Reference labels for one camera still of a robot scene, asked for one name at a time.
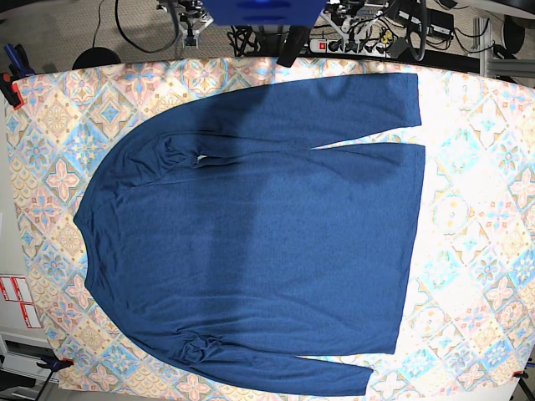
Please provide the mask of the blue long-sleeve shirt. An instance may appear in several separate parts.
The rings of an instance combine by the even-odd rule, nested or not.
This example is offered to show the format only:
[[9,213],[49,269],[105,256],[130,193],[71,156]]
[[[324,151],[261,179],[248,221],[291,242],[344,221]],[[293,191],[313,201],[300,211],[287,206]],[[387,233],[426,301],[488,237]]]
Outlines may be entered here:
[[85,286],[135,345],[228,385],[361,396],[392,354],[425,148],[416,74],[270,84],[169,109],[94,172],[74,224]]

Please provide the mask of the white power strip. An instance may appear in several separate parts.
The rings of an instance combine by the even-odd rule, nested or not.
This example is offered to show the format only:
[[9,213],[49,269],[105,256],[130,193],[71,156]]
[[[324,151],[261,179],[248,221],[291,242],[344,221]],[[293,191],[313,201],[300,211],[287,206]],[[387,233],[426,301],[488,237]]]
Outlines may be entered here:
[[359,56],[389,57],[389,49],[394,43],[393,38],[369,38],[360,42],[344,41],[342,38],[311,39],[308,50],[311,53],[347,54]]

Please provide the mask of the black round stool base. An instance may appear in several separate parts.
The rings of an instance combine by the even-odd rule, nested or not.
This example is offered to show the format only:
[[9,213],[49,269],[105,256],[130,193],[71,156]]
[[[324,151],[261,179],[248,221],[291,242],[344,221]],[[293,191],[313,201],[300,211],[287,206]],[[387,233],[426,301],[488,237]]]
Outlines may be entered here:
[[120,57],[115,51],[109,48],[92,47],[76,58],[72,70],[90,69],[120,63]]

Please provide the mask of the patterned tile tablecloth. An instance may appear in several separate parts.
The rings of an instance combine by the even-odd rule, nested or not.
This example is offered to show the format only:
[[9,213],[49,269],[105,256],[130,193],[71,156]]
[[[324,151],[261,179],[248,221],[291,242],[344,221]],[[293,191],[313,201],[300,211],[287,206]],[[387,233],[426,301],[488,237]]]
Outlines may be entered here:
[[[27,278],[2,301],[14,327],[74,360],[64,395],[265,400],[166,366],[127,340],[84,288],[73,223],[99,161],[136,125],[173,106],[297,79],[403,72],[403,64],[305,58],[187,59],[38,75],[1,106],[1,274]],[[368,400],[506,399],[534,346],[534,92],[494,79],[413,67],[417,129],[377,142],[426,148],[418,236],[394,355],[354,356],[374,370]]]

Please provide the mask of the blue-black clamp lower left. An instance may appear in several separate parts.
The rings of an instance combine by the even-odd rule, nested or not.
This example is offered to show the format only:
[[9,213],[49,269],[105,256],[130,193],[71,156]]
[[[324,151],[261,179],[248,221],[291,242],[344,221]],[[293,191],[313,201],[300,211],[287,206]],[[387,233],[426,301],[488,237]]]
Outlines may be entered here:
[[40,368],[48,369],[53,373],[57,373],[60,370],[72,367],[74,365],[74,361],[72,359],[58,359],[56,357],[41,356],[36,364]]

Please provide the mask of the red-white labels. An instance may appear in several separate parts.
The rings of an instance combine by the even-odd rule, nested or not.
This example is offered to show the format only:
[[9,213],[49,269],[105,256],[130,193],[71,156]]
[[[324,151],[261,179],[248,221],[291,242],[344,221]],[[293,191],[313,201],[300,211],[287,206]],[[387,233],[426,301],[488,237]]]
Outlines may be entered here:
[[23,276],[1,275],[1,325],[20,329],[42,327]]

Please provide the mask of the red-black clamp upper left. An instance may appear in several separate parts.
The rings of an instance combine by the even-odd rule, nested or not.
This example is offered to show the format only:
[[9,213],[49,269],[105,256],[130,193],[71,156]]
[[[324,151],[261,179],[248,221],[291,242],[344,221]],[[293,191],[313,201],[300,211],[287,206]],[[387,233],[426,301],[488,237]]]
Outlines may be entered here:
[[17,84],[8,73],[1,73],[1,92],[14,110],[23,106],[23,98]]

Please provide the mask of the white cabinet lower left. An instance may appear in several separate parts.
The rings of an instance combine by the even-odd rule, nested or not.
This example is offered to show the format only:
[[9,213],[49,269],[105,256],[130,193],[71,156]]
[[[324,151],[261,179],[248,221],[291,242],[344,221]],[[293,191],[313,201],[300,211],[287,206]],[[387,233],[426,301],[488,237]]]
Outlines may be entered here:
[[1,332],[1,354],[4,356],[4,370],[39,381],[44,381],[50,370],[40,368],[37,363],[42,362],[41,357],[55,357],[46,340],[9,332]]

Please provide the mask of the orange clamp lower right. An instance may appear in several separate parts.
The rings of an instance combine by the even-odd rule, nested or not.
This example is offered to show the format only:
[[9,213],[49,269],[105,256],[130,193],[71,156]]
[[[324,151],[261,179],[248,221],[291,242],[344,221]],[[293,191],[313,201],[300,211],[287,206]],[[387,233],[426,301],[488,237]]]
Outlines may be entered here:
[[514,377],[514,378],[522,378],[522,379],[528,379],[528,378],[529,378],[528,373],[525,372],[525,371],[522,371],[522,372],[515,372],[515,373],[513,374],[513,377]]

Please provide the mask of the blue-handled clamp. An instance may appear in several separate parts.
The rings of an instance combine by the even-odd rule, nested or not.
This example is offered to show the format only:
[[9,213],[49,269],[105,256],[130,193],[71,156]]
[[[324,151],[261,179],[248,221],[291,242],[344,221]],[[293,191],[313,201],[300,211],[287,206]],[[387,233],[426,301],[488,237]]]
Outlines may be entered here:
[[35,75],[22,44],[12,45],[7,43],[3,48],[10,61],[9,70],[15,79],[23,79]]

